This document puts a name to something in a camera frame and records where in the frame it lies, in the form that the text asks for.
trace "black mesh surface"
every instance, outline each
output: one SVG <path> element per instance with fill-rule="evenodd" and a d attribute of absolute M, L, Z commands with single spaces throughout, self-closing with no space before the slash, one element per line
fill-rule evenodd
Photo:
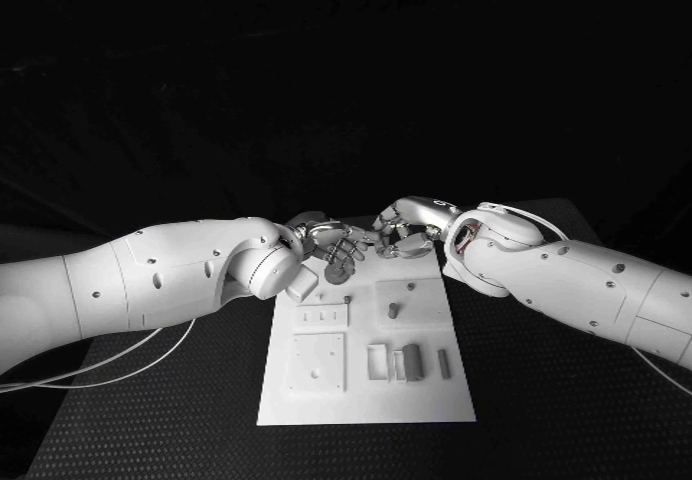
<path fill-rule="evenodd" d="M 598 243 L 566 200 L 511 205 Z M 69 393 L 27 478 L 690 478 L 692 397 L 628 347 L 444 282 L 477 423 L 255 426 L 274 300 L 243 298 L 197 321 L 154 368 Z M 134 371 L 186 327 L 75 383 Z M 85 365 L 145 334 L 98 338 Z M 654 362 L 692 385 L 690 372 Z"/>

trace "black background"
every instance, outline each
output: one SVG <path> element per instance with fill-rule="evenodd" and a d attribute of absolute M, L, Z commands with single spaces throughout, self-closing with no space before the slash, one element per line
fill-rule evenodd
<path fill-rule="evenodd" d="M 565 197 L 609 248 L 692 272 L 683 9 L 43 1 L 0 16 L 1 223 L 108 239 L 405 195 Z"/>

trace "white board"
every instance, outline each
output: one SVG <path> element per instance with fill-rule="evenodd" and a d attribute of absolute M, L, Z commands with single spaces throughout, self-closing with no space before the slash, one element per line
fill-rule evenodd
<path fill-rule="evenodd" d="M 415 260 L 385 260 L 376 256 L 372 248 L 364 255 L 364 261 L 356 263 L 356 275 L 338 286 L 324 280 L 325 263 L 315 258 L 307 260 L 307 267 L 320 276 L 320 285 L 299 305 L 285 293 L 276 296 L 258 425 L 475 421 L 444 284 L 441 281 L 421 282 L 441 278 L 435 255 L 429 253 Z M 415 284 L 416 281 L 421 286 L 418 291 L 415 287 L 412 290 L 402 288 L 408 282 Z M 347 305 L 344 296 L 350 297 Z M 392 301 L 402 304 L 400 318 L 405 321 L 400 326 L 405 328 L 387 328 L 382 320 L 389 305 L 383 302 Z M 403 316 L 406 306 L 410 307 L 410 313 L 413 305 L 421 321 L 415 320 L 415 316 Z M 314 325 L 314 322 L 320 322 L 320 312 L 325 312 L 323 322 L 334 325 Z M 304 366 L 295 367 L 291 361 L 291 354 L 297 353 L 294 345 L 299 344 L 295 338 L 304 341 L 308 336 L 317 338 L 331 335 L 340 338 L 343 361 L 343 383 L 338 383 L 341 388 L 335 389 L 335 393 L 327 391 L 324 385 L 330 385 L 328 382 L 317 384 L 320 379 L 324 380 L 324 372 L 335 371 L 327 369 L 328 365 L 323 367 L 324 370 L 315 366 L 314 360 L 323 354 L 317 353 L 321 347 L 314 347 L 315 357 Z M 321 340 L 315 339 L 314 342 L 318 345 Z M 425 378 L 415 382 L 402 381 L 395 372 L 393 352 L 399 352 L 409 343 L 419 346 L 425 374 Z M 373 345 L 383 345 L 376 348 L 386 351 L 386 380 L 369 379 L 369 351 L 373 352 Z M 436 353 L 441 349 L 447 351 L 448 380 L 441 377 Z M 337 362 L 338 358 L 334 357 L 335 352 L 331 359 Z M 320 371 L 315 372 L 317 378 L 312 378 L 315 369 Z M 295 376 L 301 382 L 307 382 L 298 391 Z"/>

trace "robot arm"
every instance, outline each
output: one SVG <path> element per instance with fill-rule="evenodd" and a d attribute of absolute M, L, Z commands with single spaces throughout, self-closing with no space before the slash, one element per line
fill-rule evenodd
<path fill-rule="evenodd" d="M 410 258 L 406 249 L 429 252 L 423 240 L 441 240 L 448 277 L 692 369 L 692 277 L 566 237 L 543 243 L 536 226 L 494 204 L 461 213 L 439 200 L 406 197 L 374 228 L 385 236 L 410 225 L 425 226 L 418 245 L 405 243 L 409 236 L 395 245 L 382 242 L 385 258 Z"/>
<path fill-rule="evenodd" d="M 262 218 L 155 225 L 73 255 L 0 265 L 0 374 L 43 351 L 151 330 L 285 289 L 301 302 L 317 275 L 294 229 Z"/>

